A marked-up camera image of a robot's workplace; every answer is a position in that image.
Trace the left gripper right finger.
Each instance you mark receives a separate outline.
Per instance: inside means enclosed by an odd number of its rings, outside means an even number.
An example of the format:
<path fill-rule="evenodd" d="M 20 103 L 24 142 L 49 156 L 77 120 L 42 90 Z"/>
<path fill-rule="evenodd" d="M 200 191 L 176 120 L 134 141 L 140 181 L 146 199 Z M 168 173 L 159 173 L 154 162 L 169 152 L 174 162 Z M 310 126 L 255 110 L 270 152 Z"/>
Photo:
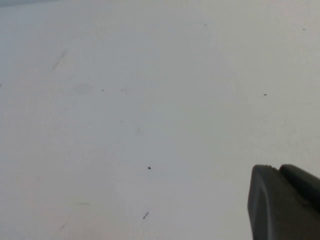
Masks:
<path fill-rule="evenodd" d="M 305 200 L 310 203 L 320 202 L 318 177 L 292 164 L 282 165 L 279 171 Z"/>

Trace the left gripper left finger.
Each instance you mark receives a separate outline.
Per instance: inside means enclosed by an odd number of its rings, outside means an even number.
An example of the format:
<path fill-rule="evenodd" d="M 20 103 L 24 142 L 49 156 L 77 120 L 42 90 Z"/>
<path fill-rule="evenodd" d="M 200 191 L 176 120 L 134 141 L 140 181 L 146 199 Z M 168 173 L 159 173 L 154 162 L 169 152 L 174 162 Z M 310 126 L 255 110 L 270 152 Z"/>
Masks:
<path fill-rule="evenodd" d="M 254 240 L 320 238 L 320 203 L 304 199 L 280 168 L 252 168 L 247 209 Z"/>

